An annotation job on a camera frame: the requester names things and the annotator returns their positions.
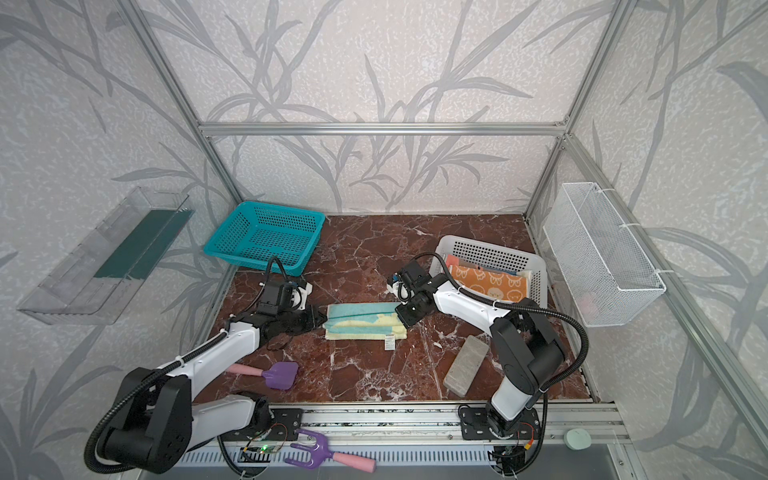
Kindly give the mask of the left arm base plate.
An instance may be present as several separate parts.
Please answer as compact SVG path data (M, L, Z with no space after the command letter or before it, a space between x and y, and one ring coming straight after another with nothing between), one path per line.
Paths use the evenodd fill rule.
M223 435L231 461L238 466L262 466L278 460L284 447L298 440L304 411L301 408L276 408L263 424L249 425Z

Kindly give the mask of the light green cloth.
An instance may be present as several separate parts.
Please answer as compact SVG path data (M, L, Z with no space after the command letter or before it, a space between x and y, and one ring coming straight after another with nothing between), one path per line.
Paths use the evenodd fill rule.
M383 341L393 350L397 340L407 338L407 329L396 313L398 302L345 303L328 307L325 339Z

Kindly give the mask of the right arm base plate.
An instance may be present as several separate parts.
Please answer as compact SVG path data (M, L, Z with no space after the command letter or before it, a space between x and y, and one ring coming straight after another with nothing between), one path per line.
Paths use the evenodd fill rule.
M520 440L533 442L540 436L541 421L535 409L523 409L506 420L490 405L460 404L457 409L463 440Z

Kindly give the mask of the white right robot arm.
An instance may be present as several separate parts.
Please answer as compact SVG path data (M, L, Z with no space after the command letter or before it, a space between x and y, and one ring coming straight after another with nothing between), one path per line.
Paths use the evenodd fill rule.
M492 338L504 380L486 404L495 434L506 437L523 412L534 407L549 389L580 370L590 342L583 325L569 315L541 308L531 299L495 300L460 284L442 257L431 254L442 272L432 276L414 257L387 279L387 290L400 305L395 312L406 328L439 312L456 317ZM568 354L550 320L570 325L580 338L579 351L567 367Z

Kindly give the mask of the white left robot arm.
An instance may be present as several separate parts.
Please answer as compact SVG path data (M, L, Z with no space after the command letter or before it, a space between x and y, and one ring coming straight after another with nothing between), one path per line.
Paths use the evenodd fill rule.
M267 432L274 416L265 396L230 394L196 404L195 398L238 360L281 335L318 329L326 316L308 302L304 279L268 281L255 303L190 352L155 369L136 368L86 441L84 463L98 474L141 469L160 474L189 450L229 432Z

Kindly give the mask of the orange patterned towel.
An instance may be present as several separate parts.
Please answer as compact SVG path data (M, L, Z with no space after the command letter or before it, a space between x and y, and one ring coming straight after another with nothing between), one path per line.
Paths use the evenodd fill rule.
M453 255L445 263L451 276L463 287L495 300L519 302L530 293L532 272L507 273L471 264Z

